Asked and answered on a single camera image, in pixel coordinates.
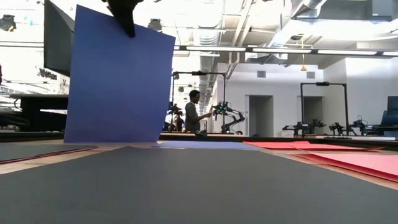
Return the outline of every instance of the person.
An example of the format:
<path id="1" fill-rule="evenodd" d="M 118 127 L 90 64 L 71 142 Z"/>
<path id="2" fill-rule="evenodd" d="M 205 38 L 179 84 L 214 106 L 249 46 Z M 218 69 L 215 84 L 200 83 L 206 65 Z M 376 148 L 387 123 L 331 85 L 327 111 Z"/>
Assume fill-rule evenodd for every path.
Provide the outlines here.
<path id="1" fill-rule="evenodd" d="M 200 92 L 198 90 L 192 90 L 189 93 L 190 102 L 185 106 L 185 130 L 186 132 L 195 133 L 200 130 L 200 120 L 203 118 L 209 118 L 213 113 L 207 113 L 202 116 L 198 116 L 196 104 L 199 103 Z"/>
<path id="2" fill-rule="evenodd" d="M 185 122 L 181 118 L 181 116 L 182 116 L 182 112 L 181 111 L 177 112 L 177 114 L 175 115 L 175 120 L 174 120 L 175 127 L 177 128 L 175 131 L 178 131 L 178 132 L 182 132 L 182 127 L 185 124 Z"/>

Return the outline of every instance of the dark shirt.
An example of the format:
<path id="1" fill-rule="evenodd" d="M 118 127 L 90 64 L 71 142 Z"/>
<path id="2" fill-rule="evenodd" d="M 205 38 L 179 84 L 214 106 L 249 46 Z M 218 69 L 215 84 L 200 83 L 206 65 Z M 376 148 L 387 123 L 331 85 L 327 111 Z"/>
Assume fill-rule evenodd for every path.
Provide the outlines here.
<path id="1" fill-rule="evenodd" d="M 184 124 L 184 120 L 182 118 L 177 118 L 175 122 L 177 126 L 176 131 L 182 131 L 182 125 Z"/>
<path id="2" fill-rule="evenodd" d="M 192 102 L 187 103 L 185 106 L 185 130 L 191 132 L 200 130 L 197 109 Z"/>

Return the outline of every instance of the blue paper sheet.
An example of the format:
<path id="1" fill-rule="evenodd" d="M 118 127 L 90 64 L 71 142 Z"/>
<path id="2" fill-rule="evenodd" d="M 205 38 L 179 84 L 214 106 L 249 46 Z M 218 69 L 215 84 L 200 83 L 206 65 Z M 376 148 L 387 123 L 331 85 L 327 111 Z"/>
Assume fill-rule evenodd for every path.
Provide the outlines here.
<path id="1" fill-rule="evenodd" d="M 154 142 L 169 105 L 175 37 L 76 9 L 65 142 Z"/>
<path id="2" fill-rule="evenodd" d="M 181 147 L 198 149 L 243 149 L 261 150 L 262 148 L 250 146 L 240 142 L 208 142 L 208 141 L 166 141 L 156 147 Z"/>

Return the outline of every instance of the wall vent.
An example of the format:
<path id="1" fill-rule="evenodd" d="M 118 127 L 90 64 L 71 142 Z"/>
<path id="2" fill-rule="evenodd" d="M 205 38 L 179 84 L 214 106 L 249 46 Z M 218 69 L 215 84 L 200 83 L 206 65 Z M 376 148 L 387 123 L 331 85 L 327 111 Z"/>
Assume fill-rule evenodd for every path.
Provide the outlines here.
<path id="1" fill-rule="evenodd" d="M 307 72 L 307 79 L 315 79 L 315 72 Z"/>
<path id="2" fill-rule="evenodd" d="M 266 71 L 257 71 L 257 78 L 267 78 Z"/>

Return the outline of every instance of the gray mat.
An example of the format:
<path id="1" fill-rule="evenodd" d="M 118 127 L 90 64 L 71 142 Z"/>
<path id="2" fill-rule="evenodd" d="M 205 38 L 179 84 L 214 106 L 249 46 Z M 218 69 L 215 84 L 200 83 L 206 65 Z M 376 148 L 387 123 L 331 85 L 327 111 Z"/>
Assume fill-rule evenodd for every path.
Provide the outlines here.
<path id="1" fill-rule="evenodd" d="M 398 192 L 258 151 L 135 149 L 0 175 L 0 223 L 397 223 Z"/>
<path id="2" fill-rule="evenodd" d="M 71 150 L 88 149 L 93 146 L 68 144 L 0 144 L 0 162 L 28 159 Z"/>

